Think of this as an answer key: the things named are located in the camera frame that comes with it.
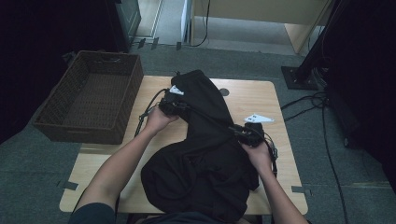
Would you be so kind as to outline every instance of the person's left hand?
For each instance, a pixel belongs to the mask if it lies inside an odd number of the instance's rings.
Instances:
[[[148,121],[145,129],[149,129],[154,133],[158,133],[164,129],[169,123],[178,119],[178,116],[165,115],[158,106],[154,106],[148,113]]]

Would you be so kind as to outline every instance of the person's right arm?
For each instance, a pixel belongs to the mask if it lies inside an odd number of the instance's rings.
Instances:
[[[275,223],[308,223],[274,176],[267,145],[264,143],[261,143],[257,147],[249,147],[244,144],[241,145],[259,173],[271,206]]]

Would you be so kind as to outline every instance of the human hand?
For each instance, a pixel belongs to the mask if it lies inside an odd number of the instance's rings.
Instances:
[[[257,147],[250,147],[242,144],[242,148],[248,154],[250,162],[256,168],[256,170],[263,170],[264,172],[272,172],[272,161],[268,146],[262,142]]]
[[[154,106],[148,113],[148,121],[145,129],[152,131],[154,134],[164,129],[169,123],[178,119],[178,116],[165,115],[158,106]]]

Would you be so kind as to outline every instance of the white plastic piece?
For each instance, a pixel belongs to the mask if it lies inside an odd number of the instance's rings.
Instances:
[[[170,92],[177,94],[177,95],[184,95],[184,91],[179,90],[176,85],[174,85],[171,90],[169,90]]]
[[[274,119],[266,118],[261,115],[253,114],[252,116],[249,116],[245,118],[245,122],[250,122],[250,123],[262,123],[262,122],[274,122]]]

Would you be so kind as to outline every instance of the black fabric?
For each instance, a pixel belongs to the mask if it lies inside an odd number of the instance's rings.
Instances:
[[[259,186],[247,153],[228,127],[233,120],[223,96],[200,70],[172,78],[190,107],[186,139],[163,147],[141,172],[148,200],[166,213],[198,211],[220,221],[244,215],[249,190]]]
[[[69,224],[113,224],[116,216],[113,209],[105,203],[89,203],[72,214]]]
[[[142,224],[179,224],[179,223],[202,223],[202,224],[221,224],[222,222],[205,216],[198,212],[172,213],[160,217],[152,217],[144,220]]]

